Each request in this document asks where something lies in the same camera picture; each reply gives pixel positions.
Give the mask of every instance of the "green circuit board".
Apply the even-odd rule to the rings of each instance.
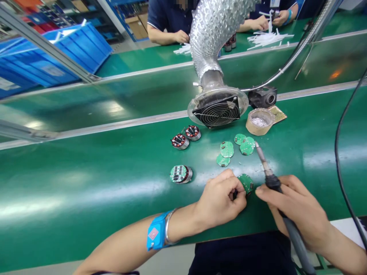
[[[222,157],[229,158],[234,154],[233,143],[230,141],[223,141],[221,143],[221,155]]]
[[[175,167],[171,169],[169,177],[172,182],[180,183],[184,181],[186,174],[187,174],[187,169],[184,165],[176,165]]]
[[[255,140],[252,137],[247,137],[246,141],[240,145],[240,151],[244,155],[251,155],[255,148]]]
[[[237,145],[241,145],[243,142],[246,141],[246,136],[244,134],[237,134],[235,137],[234,137],[234,142],[237,144]]]
[[[253,191],[253,180],[249,175],[241,174],[237,177],[245,188],[246,195]]]
[[[230,162],[231,162],[230,158],[224,158],[224,157],[222,157],[222,155],[217,156],[217,164],[220,167],[227,167]]]

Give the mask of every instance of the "metal hose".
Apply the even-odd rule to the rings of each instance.
[[[236,32],[259,0],[202,0],[194,14],[190,32],[191,55],[199,83],[209,71],[222,69],[218,53]]]
[[[294,60],[299,56],[299,54],[306,47],[306,45],[312,40],[313,36],[317,33],[320,26],[323,24],[323,22],[327,18],[328,11],[331,8],[331,6],[333,5],[334,1],[335,0],[328,0],[326,2],[324,8],[322,9],[322,11],[320,13],[320,16],[318,17],[316,23],[313,25],[312,29],[310,30],[310,32],[307,35],[307,37],[305,38],[305,40],[303,40],[301,45],[298,47],[298,50],[295,53],[293,53],[292,57],[288,60],[288,62],[282,68],[280,68],[276,74],[274,74],[271,78],[269,78],[267,81],[265,81],[264,83],[262,83],[258,86],[255,86],[253,88],[248,88],[248,89],[241,89],[241,92],[250,92],[250,91],[262,88],[262,87],[268,85],[270,82],[277,79],[282,73],[284,73],[289,68],[289,66],[291,66],[291,64],[294,62]]]

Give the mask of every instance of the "hand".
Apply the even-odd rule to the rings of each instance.
[[[281,176],[279,180],[283,194],[263,184],[255,190],[256,195],[268,203],[280,232],[289,236],[278,209],[296,223],[307,248],[323,254],[334,235],[325,211],[296,176]]]
[[[282,26],[289,17],[289,11],[288,10],[282,10],[279,12],[279,16],[273,20],[273,25],[280,27]]]
[[[233,200],[233,193],[238,191]],[[208,180],[200,200],[196,203],[194,215],[209,229],[234,218],[246,207],[246,192],[231,169],[223,171],[214,179]]]
[[[190,37],[183,30],[179,30],[178,32],[175,32],[174,37],[175,37],[176,42],[180,44],[188,43],[190,41]]]
[[[269,28],[268,20],[264,15],[260,16],[258,19],[250,20],[250,27],[253,31],[266,31]]]

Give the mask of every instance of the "silver bracelet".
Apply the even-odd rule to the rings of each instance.
[[[168,239],[168,223],[169,223],[169,219],[171,218],[172,214],[174,212],[176,212],[177,209],[179,209],[180,207],[178,208],[175,208],[174,210],[172,210],[168,216],[167,216],[167,221],[166,221],[166,228],[165,228],[165,235],[164,235],[164,240],[166,241],[166,244],[168,245],[174,245],[174,244],[177,244],[178,242],[175,242],[175,243],[172,243],[169,239]]]

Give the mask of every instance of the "white label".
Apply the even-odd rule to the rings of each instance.
[[[41,67],[41,69],[52,76],[63,76],[65,74],[62,70],[52,65]]]
[[[279,8],[280,0],[270,0],[270,7],[271,8]]]
[[[0,89],[1,90],[8,91],[8,90],[13,90],[17,88],[20,88],[20,86],[14,84],[13,82],[6,80],[5,78],[0,77]]]

